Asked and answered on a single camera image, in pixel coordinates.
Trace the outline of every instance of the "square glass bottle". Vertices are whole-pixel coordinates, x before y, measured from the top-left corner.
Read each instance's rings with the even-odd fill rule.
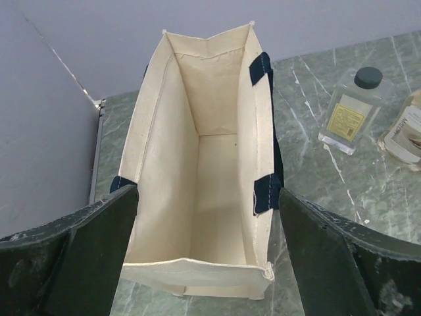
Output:
[[[336,84],[318,139],[352,155],[392,92],[393,84],[376,68],[347,70]]]

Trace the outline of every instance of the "yellow label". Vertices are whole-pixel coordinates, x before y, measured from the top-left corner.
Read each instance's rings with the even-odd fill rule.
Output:
[[[365,115],[336,103],[327,130],[352,142],[365,118]]]

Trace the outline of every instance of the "metal edge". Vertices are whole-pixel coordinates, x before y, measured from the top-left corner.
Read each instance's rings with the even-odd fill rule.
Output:
[[[105,100],[100,102],[95,102],[99,108],[99,120],[98,120],[98,131],[97,131],[97,143],[95,144],[95,156],[93,158],[92,166],[92,179],[91,179],[91,191],[89,193],[89,204],[95,203],[95,191],[97,189],[97,179],[98,179],[98,168],[99,168],[99,152],[101,150],[101,140],[103,135],[103,124],[104,124],[104,113]]]

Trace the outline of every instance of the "navy blue strap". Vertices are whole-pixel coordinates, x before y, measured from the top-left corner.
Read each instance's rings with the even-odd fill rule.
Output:
[[[250,79],[254,86],[265,74],[268,74],[270,96],[272,100],[272,128],[274,144],[274,174],[269,174],[255,182],[255,215],[264,213],[269,209],[278,208],[280,189],[284,186],[284,165],[282,163],[281,150],[276,137],[274,122],[274,71],[270,65],[269,55],[261,53],[250,65]]]
[[[254,215],[278,209],[281,182],[275,173],[264,176],[255,181],[255,209]]]
[[[115,176],[111,182],[110,193],[113,193],[114,191],[117,191],[119,188],[122,188],[123,186],[128,186],[130,184],[137,186],[137,184],[131,180],[123,178],[122,176]]]

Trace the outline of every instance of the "glass bottle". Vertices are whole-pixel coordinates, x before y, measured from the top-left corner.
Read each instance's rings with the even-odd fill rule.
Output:
[[[336,84],[318,139],[352,155],[393,91],[380,70],[349,69]]]
[[[378,145],[412,171],[421,171],[421,89],[403,103],[395,122],[380,136]]]

